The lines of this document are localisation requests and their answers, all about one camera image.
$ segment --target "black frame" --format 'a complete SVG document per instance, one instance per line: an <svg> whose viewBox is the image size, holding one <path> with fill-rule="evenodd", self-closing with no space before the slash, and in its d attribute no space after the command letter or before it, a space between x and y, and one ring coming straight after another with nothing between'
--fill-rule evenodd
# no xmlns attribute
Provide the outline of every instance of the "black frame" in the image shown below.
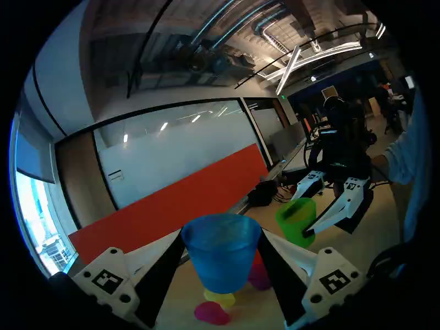
<svg viewBox="0 0 440 330"><path fill-rule="evenodd" d="M102 169L102 164L101 164L101 160L100 160L100 154L98 153L98 148L96 146L95 134L94 134L93 131L91 132L91 135L92 135L92 140L93 140L93 149L95 150L96 161L98 162L98 167L100 169L100 173L101 173L102 179L104 180L104 185L106 186L107 193L110 196L110 200L112 201L114 209L116 211L118 211L119 207L118 207L118 205L116 204L116 202L115 202L115 200L113 198L112 192L110 191L110 187L108 186L108 183L107 183L107 180L106 180L106 175L104 173L104 170Z"/></svg>
<svg viewBox="0 0 440 330"><path fill-rule="evenodd" d="M273 98L271 98L271 97L267 97L267 98L262 97L261 99L273 99ZM150 113L150 112L155 112L155 111L159 111L159 110L165 110L165 109L169 109L169 108L175 108L175 107L181 107L181 106L189 106L189 105L197 105L197 104L201 104L201 103L222 102L222 101L237 101L238 102L238 104L240 105L240 107L243 110L243 112L246 113L246 117L249 120L249 124L252 126L252 129L254 130L254 133L255 133L255 135L257 137L260 149L264 150L264 148L263 148L264 141L260 141L260 137L258 135L258 132L255 129L254 125L252 124L252 121L249 118L248 113L246 112L246 108L242 104L241 99L239 97L204 98L204 99L201 99L201 100L176 102L176 103L170 103L170 104L163 104L163 105L156 106L156 107L151 107L151 108L144 108L144 109L140 109L140 110L135 110L135 111L132 111L132 112L129 112L129 113L124 113L124 114L115 116L113 118L109 118L107 120L103 120L103 121L101 121L99 123L93 124L91 126L83 128L83 129L81 129L79 131L76 131L75 133L73 133L73 134L65 137L64 139L58 141L57 143L55 143L55 147L57 148L60 145L62 145L63 143L65 143L67 141L70 141L71 139L73 139L73 138L75 138L75 137L77 137L77 136L79 136L81 134L84 134L84 133L87 133L87 132L92 132L92 134L93 134L93 131L96 130L96 129L99 129L101 127L104 127L104 126L107 126L107 125L119 122L119 121L124 120L124 119L131 118L131 117L136 117L136 116L140 116L142 114L146 114L146 113ZM269 159L267 158L267 156L264 155L263 158L264 158L264 160L266 162L266 165L269 166Z"/></svg>

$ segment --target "orange wall panel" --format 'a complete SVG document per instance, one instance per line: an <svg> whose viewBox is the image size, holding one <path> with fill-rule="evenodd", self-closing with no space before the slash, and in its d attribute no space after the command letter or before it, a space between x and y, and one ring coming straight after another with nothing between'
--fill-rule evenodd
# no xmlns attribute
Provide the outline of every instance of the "orange wall panel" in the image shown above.
<svg viewBox="0 0 440 330"><path fill-rule="evenodd" d="M260 151L253 144L80 229L69 238L85 263L110 246L128 253L194 218L226 212L249 193L260 176L267 174Z"/></svg>

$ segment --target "table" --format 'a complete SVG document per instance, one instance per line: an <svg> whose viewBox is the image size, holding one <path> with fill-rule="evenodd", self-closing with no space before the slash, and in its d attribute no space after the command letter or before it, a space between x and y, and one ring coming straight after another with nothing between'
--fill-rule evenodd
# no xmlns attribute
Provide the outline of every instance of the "table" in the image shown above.
<svg viewBox="0 0 440 330"><path fill-rule="evenodd" d="M315 195L317 215L333 200L333 190L325 189L322 196ZM272 201L265 207L253 207L246 212L265 229L284 237L275 213L281 203ZM359 226L350 235L332 226L316 235L309 250L318 252L334 247L360 271L366 272L371 261L383 250L399 243L399 224L393 194L387 185L375 189L375 199ZM178 267L168 294L157 318L157 330L214 329L216 326L196 320L194 308L204 302L203 286L191 261ZM236 303L230 310L231 322L225 329L283 330L284 317L272 289L257 291L249 283L235 293Z"/></svg>

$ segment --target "wooden wall panel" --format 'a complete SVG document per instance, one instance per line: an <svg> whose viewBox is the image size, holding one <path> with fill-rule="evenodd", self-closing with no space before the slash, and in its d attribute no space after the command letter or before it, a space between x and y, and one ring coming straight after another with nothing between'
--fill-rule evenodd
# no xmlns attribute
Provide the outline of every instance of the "wooden wall panel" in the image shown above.
<svg viewBox="0 0 440 330"><path fill-rule="evenodd" d="M102 178L92 132L56 145L58 174L82 227L116 211Z"/></svg>

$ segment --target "pipe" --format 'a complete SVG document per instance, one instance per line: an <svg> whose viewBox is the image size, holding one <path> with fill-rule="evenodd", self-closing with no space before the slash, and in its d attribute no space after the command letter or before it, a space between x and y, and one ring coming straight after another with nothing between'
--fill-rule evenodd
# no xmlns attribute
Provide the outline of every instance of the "pipe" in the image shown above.
<svg viewBox="0 0 440 330"><path fill-rule="evenodd" d="M253 15L258 13L261 10L266 10L273 6L274 3L278 3L279 0L269 0L261 5L259 5L256 8L252 8L250 11L248 11L246 14L244 14L241 18L239 18L235 24L223 35L221 36L214 45L211 46L211 50L214 51L217 47L224 44L228 39L235 33L237 30Z"/></svg>
<svg viewBox="0 0 440 330"><path fill-rule="evenodd" d="M286 8L282 8L268 17L263 18L261 21L259 21L254 26L254 33L257 36L262 36L268 43L270 43L274 48L276 48L278 51L286 54L289 52L289 49L285 47L277 38L275 38L273 35L266 32L268 28L270 28L273 24L276 23L276 21L271 22L271 20L277 19L281 20L284 17L290 15L290 13L287 12Z"/></svg>
<svg viewBox="0 0 440 330"><path fill-rule="evenodd" d="M211 27L224 16L226 9L228 9L228 7L232 5L233 2L235 2L235 7L242 1L243 0L226 0L225 2L223 2L212 14L212 16L204 22L200 31L197 32L196 35L191 39L190 45L196 45L203 38L203 36L205 36L209 32Z"/></svg>

